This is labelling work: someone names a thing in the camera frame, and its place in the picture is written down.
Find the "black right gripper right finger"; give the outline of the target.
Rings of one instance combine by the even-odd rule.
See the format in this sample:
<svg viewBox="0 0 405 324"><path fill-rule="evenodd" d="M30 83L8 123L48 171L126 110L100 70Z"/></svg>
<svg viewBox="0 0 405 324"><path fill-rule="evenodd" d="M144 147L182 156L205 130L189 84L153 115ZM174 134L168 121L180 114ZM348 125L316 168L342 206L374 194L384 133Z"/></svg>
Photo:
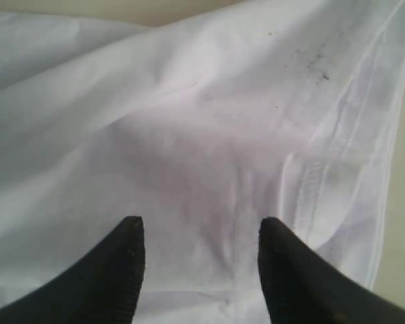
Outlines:
<svg viewBox="0 0 405 324"><path fill-rule="evenodd" d="M261 221L258 268L272 323L405 323L405 310L323 260L283 222Z"/></svg>

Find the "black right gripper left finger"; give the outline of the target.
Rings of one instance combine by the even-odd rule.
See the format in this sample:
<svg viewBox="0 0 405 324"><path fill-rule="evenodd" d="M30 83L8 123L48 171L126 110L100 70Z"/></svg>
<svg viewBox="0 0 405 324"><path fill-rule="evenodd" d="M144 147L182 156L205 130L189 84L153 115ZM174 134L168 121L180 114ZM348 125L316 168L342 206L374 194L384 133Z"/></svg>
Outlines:
<svg viewBox="0 0 405 324"><path fill-rule="evenodd" d="M143 220L125 217L68 270L0 308L0 323L131 323L144 268Z"/></svg>

